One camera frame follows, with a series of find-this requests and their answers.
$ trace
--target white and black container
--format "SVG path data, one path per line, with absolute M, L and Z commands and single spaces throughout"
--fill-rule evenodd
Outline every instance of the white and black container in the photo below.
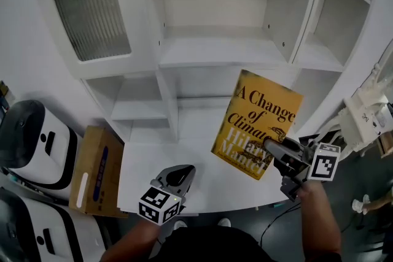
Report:
M 0 188 L 0 261 L 99 261 L 104 251 L 92 216 Z
M 38 190 L 69 199 L 81 137 L 39 101 L 20 101 L 0 125 L 0 166 Z

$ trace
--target black lid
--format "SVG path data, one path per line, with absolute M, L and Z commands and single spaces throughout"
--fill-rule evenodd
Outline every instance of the black lid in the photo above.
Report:
M 39 101 L 21 101 L 6 113 L 0 125 L 0 166 L 21 168 L 32 159 L 44 124 L 45 107 Z
M 36 237 L 25 203 L 0 188 L 0 261 L 40 261 Z

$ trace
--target book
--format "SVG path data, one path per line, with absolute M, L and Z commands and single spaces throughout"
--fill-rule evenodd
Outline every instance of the book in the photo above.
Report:
M 242 70 L 211 152 L 259 180 L 273 160 L 267 139 L 282 142 L 303 96 Z

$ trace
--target cabinet door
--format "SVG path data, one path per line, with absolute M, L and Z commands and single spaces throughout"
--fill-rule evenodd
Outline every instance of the cabinet door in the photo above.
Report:
M 38 0 L 76 79 L 156 69 L 143 0 Z

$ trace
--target sneaker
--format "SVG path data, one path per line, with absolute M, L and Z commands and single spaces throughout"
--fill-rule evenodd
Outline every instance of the sneaker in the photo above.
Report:
M 362 213 L 363 210 L 363 202 L 358 201 L 357 199 L 352 201 L 352 210 L 357 213 Z
M 173 230 L 177 230 L 180 227 L 187 227 L 187 224 L 184 223 L 182 220 L 176 221 L 176 223 L 173 225 Z
M 370 197 L 368 195 L 363 195 L 363 205 L 370 203 Z M 366 215 L 368 210 L 362 209 L 363 215 Z
M 231 227 L 231 221 L 227 218 L 221 218 L 217 225 L 223 227 Z

